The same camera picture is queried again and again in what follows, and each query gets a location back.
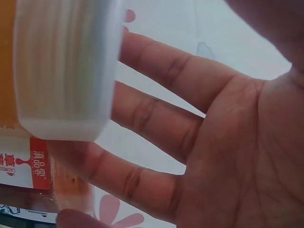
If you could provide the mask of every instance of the bottle label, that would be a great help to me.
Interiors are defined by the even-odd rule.
[[[51,224],[56,223],[56,217],[57,217],[56,213],[47,213],[47,212],[40,212],[35,210],[20,209],[3,204],[0,204],[0,213],[21,219],[23,218],[27,220],[45,222]]]
[[[46,141],[0,137],[0,183],[49,190],[51,185]]]

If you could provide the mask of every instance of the background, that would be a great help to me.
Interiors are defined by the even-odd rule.
[[[273,79],[290,68],[223,0],[126,0],[136,19],[126,26],[192,54],[214,59],[252,77]],[[119,63],[116,79],[192,112],[198,111],[160,85]],[[110,122],[97,143],[130,162],[183,174],[185,167],[140,136]],[[113,228],[173,228],[96,189],[96,216]]]

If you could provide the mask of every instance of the hand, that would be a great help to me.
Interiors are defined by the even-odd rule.
[[[206,113],[203,119],[116,83],[112,119],[184,163],[184,175],[139,167],[94,143],[49,142],[49,149],[84,179],[178,228],[303,227],[304,2],[227,2],[293,63],[290,72],[257,80],[124,36],[123,63]],[[69,225],[68,213],[75,212],[59,214],[60,228],[102,227],[81,216]]]

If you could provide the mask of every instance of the pink flower pattern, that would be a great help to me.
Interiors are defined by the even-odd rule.
[[[111,228],[141,228],[134,227],[140,225],[144,221],[144,217],[140,213],[132,214],[124,219],[114,223],[119,212],[120,200],[112,195],[104,195],[100,199],[99,204],[99,220]]]

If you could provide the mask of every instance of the bottle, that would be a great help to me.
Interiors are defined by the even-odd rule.
[[[0,125],[94,141],[110,119],[123,0],[1,4]]]
[[[94,141],[109,120],[124,11],[123,0],[1,1],[1,225],[94,213],[92,185],[47,140]]]

